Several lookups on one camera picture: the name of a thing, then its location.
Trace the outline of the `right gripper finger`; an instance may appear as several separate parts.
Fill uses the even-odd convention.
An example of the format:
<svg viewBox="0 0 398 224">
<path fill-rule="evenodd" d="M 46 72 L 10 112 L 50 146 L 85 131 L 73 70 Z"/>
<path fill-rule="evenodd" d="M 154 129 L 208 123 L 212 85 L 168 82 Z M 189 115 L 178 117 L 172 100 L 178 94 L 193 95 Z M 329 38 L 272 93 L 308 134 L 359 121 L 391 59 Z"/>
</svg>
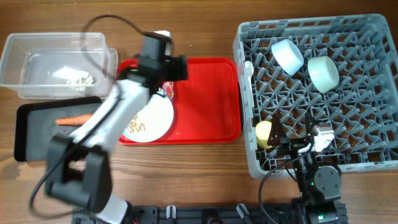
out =
<svg viewBox="0 0 398 224">
<path fill-rule="evenodd" d="M 305 132 L 307 136 L 311 135 L 312 129 L 318 125 L 318 122 L 315 118 L 309 113 L 305 113 Z"/>
<path fill-rule="evenodd" d="M 271 119 L 271 131 L 269 134 L 269 138 L 267 144 L 269 146 L 280 146 L 284 143 L 285 140 L 285 131 L 280 122 L 279 117 L 275 114 Z"/>
</svg>

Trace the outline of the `yellow cup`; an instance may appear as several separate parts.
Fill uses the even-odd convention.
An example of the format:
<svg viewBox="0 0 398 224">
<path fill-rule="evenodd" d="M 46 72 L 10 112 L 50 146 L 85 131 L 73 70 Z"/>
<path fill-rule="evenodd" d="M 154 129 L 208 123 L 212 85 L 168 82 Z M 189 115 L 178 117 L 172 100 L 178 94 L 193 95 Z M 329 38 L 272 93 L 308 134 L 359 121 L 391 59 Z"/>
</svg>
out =
<svg viewBox="0 0 398 224">
<path fill-rule="evenodd" d="M 256 140 L 259 146 L 264 149 L 272 148 L 268 145 L 269 135 L 271 133 L 272 123 L 270 121 L 261 121 L 255 127 Z"/>
</svg>

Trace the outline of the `mint green bowl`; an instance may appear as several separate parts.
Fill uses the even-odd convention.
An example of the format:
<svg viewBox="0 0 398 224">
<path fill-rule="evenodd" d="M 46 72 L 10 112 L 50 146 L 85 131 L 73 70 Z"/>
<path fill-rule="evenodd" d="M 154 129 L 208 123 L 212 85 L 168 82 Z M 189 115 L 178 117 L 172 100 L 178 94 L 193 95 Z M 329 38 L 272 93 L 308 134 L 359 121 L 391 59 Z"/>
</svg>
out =
<svg viewBox="0 0 398 224">
<path fill-rule="evenodd" d="M 330 91 L 340 81 L 337 67 L 328 56 L 311 58 L 308 61 L 308 73 L 312 83 L 320 93 Z"/>
</svg>

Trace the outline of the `light blue small bowl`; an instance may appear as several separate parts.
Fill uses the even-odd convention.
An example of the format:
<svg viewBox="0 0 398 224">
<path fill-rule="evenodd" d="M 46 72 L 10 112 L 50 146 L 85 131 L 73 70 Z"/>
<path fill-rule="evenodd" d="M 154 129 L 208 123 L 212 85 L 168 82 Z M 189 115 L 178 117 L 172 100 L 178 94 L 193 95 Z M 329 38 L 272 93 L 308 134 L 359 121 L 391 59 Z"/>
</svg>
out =
<svg viewBox="0 0 398 224">
<path fill-rule="evenodd" d="M 271 52 L 277 63 L 288 75 L 294 75 L 304 65 L 302 53 L 289 39 L 281 40 L 273 44 L 271 46 Z"/>
</svg>

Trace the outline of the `white plastic spoon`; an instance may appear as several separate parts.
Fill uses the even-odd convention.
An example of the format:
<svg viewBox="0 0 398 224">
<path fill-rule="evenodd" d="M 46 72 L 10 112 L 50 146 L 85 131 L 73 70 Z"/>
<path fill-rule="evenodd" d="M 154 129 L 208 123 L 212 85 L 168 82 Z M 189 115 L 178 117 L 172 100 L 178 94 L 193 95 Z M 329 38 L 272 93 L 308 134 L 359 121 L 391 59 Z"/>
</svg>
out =
<svg viewBox="0 0 398 224">
<path fill-rule="evenodd" d="M 252 93 L 252 81 L 251 81 L 251 78 L 252 78 L 252 76 L 254 74 L 254 66 L 253 66 L 252 62 L 245 61 L 245 63 L 244 63 L 244 71 L 248 75 L 249 94 L 250 94 L 250 97 L 251 97 L 251 106 L 254 107 L 254 97 L 253 97 L 253 93 Z"/>
</svg>

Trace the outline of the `red snack wrapper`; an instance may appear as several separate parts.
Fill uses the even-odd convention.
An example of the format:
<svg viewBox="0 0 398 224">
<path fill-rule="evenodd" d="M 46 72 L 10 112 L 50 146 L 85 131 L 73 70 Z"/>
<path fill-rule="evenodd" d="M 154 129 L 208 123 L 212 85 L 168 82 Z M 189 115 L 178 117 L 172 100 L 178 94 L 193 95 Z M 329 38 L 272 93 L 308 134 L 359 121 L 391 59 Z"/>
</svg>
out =
<svg viewBox="0 0 398 224">
<path fill-rule="evenodd" d="M 167 97 L 172 101 L 174 98 L 174 82 L 164 82 L 162 89 Z"/>
</svg>

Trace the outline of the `large light blue plate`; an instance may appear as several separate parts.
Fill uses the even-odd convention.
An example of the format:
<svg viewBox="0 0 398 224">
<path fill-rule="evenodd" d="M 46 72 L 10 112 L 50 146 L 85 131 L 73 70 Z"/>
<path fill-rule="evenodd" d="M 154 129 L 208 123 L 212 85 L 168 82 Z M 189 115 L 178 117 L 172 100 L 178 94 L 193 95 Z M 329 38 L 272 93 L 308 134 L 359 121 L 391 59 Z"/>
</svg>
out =
<svg viewBox="0 0 398 224">
<path fill-rule="evenodd" d="M 139 133 L 130 133 L 126 128 L 123 136 L 138 142 L 153 142 L 161 138 L 171 127 L 174 120 L 174 107 L 164 91 L 152 95 L 148 104 L 140 110 L 139 120 L 145 124 L 146 130 Z"/>
</svg>

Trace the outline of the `peanut shells food scraps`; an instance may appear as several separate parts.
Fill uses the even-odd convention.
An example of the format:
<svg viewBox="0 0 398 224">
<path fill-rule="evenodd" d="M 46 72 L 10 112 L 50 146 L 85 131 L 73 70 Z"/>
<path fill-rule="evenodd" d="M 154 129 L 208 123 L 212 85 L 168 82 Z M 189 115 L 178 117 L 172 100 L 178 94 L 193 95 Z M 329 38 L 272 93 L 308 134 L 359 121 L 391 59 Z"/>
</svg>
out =
<svg viewBox="0 0 398 224">
<path fill-rule="evenodd" d="M 129 122 L 126 129 L 130 133 L 139 133 L 146 130 L 145 124 L 139 120 L 138 115 L 135 115 L 133 119 Z"/>
</svg>

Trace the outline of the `orange carrot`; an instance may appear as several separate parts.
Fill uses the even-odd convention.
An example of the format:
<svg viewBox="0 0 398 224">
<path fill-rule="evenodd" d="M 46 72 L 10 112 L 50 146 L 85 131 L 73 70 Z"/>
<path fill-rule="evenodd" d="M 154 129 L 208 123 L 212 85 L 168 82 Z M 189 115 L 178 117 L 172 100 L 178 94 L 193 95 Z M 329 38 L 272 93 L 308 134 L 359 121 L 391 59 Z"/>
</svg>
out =
<svg viewBox="0 0 398 224">
<path fill-rule="evenodd" d="M 91 117 L 92 114 L 88 113 L 79 116 L 59 118 L 55 120 L 55 124 L 59 126 L 81 126 L 85 124 Z"/>
</svg>

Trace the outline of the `white tissue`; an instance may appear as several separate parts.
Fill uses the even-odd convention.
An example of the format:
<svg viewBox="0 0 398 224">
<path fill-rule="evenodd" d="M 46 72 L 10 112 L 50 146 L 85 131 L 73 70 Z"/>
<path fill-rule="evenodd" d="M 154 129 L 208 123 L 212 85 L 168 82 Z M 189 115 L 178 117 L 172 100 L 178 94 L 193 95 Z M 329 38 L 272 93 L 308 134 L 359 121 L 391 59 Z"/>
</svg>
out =
<svg viewBox="0 0 398 224">
<path fill-rule="evenodd" d="M 72 85 L 76 91 L 84 92 L 87 85 L 92 85 L 94 78 L 88 72 L 77 71 L 67 79 L 67 85 Z"/>
</svg>

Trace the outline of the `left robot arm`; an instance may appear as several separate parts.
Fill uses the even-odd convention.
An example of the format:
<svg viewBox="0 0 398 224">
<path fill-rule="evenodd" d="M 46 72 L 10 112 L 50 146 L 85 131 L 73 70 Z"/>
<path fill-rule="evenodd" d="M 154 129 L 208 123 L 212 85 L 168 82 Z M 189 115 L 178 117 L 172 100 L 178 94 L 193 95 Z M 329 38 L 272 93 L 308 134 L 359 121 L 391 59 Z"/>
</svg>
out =
<svg viewBox="0 0 398 224">
<path fill-rule="evenodd" d="M 188 77 L 186 58 L 172 56 L 170 32 L 143 36 L 137 68 L 120 72 L 107 99 L 85 124 L 69 136 L 52 138 L 47 172 L 39 182 L 49 197 L 102 223 L 132 223 L 131 204 L 112 193 L 109 157 L 116 142 L 164 82 Z"/>
</svg>

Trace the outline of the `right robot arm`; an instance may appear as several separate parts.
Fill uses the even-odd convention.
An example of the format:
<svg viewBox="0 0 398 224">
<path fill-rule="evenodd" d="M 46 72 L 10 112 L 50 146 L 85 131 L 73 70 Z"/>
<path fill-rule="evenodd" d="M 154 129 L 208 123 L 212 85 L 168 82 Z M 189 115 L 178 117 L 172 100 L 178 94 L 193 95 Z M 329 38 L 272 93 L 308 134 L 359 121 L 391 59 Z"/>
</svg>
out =
<svg viewBox="0 0 398 224">
<path fill-rule="evenodd" d="M 338 223 L 340 222 L 336 201 L 341 198 L 341 169 L 334 164 L 321 166 L 316 154 L 327 148 L 335 138 L 329 124 L 320 124 L 305 113 L 305 135 L 288 138 L 280 119 L 271 119 L 268 144 L 277 148 L 280 156 L 290 156 L 290 161 L 277 165 L 269 173 L 291 165 L 300 197 L 290 203 L 291 223 Z"/>
</svg>

